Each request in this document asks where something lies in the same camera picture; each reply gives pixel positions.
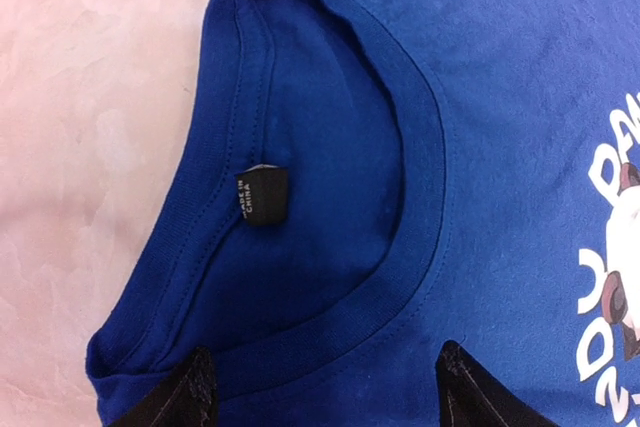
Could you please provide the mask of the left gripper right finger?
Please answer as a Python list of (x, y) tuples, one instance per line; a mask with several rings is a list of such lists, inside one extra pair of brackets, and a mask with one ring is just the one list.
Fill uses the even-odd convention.
[(446, 341), (436, 361), (442, 427), (553, 427), (509, 391), (459, 343)]

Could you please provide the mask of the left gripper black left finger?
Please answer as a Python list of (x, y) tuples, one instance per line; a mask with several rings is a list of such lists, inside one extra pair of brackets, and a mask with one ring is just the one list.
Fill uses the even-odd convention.
[(128, 413), (116, 427), (215, 427), (218, 388), (214, 363), (204, 347), (196, 348)]

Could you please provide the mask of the blue printed t-shirt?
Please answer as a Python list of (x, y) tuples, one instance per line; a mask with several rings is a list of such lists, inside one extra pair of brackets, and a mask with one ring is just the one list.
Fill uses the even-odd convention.
[(639, 0), (210, 0), (102, 424), (204, 347), (217, 426), (441, 426), (448, 340), (638, 424)]

